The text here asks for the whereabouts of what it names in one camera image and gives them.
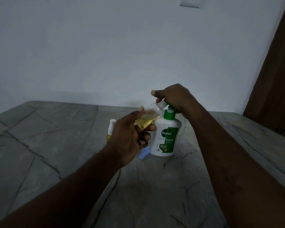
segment gray marble surface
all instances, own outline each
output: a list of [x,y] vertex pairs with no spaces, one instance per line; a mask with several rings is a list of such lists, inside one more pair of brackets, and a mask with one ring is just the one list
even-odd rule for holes
[[[30,101],[0,114],[0,219],[78,169],[105,145],[110,119],[133,110]],[[211,114],[285,186],[284,137],[236,113]],[[177,154],[137,154],[83,227],[227,227],[194,131],[177,118]]]

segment light switch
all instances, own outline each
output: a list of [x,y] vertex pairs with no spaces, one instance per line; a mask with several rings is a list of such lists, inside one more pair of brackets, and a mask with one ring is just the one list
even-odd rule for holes
[[180,0],[180,6],[198,8],[201,0]]

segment green label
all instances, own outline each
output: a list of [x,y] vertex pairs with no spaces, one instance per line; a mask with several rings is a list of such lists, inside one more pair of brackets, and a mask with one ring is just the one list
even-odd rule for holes
[[163,151],[163,153],[173,152],[177,132],[178,128],[174,127],[168,127],[161,132],[162,137],[165,138],[165,143],[160,144],[159,148]]

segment dettol bottle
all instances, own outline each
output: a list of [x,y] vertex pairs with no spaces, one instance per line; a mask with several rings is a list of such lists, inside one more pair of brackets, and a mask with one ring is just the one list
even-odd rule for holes
[[180,120],[175,119],[175,108],[169,105],[164,116],[154,121],[157,130],[154,132],[150,144],[151,154],[156,156],[172,156],[177,135],[182,126]]

